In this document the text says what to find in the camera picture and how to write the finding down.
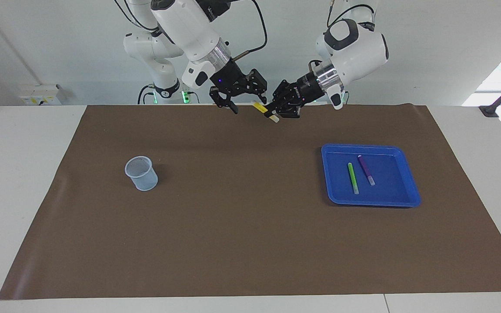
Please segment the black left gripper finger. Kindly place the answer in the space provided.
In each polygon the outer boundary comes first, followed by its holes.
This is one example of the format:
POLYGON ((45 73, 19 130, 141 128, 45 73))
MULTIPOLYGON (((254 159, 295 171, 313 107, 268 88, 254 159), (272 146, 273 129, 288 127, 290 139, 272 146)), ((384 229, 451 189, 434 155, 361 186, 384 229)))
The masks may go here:
POLYGON ((300 100, 277 100, 267 105, 267 111, 280 118, 298 119, 301 107, 300 100))
POLYGON ((272 103, 278 105, 297 105, 298 96, 295 91, 296 87, 297 83, 290 83, 287 80, 282 80, 273 92, 272 103))

